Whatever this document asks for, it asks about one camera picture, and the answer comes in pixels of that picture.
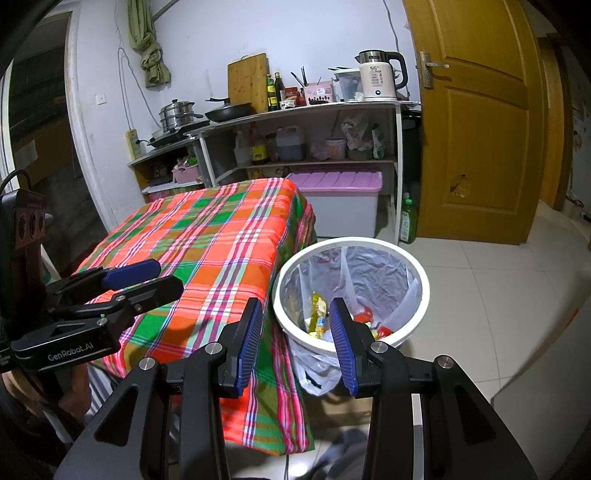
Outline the person left hand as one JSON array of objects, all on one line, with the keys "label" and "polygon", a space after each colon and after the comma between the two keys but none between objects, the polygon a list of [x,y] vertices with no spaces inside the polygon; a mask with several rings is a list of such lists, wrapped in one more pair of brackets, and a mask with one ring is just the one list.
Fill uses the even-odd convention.
[{"label": "person left hand", "polygon": [[8,394],[35,416],[42,415],[42,405],[53,404],[74,418],[81,419],[91,406],[89,374],[86,364],[74,366],[69,374],[69,387],[61,388],[52,377],[26,376],[20,370],[1,374]]}]

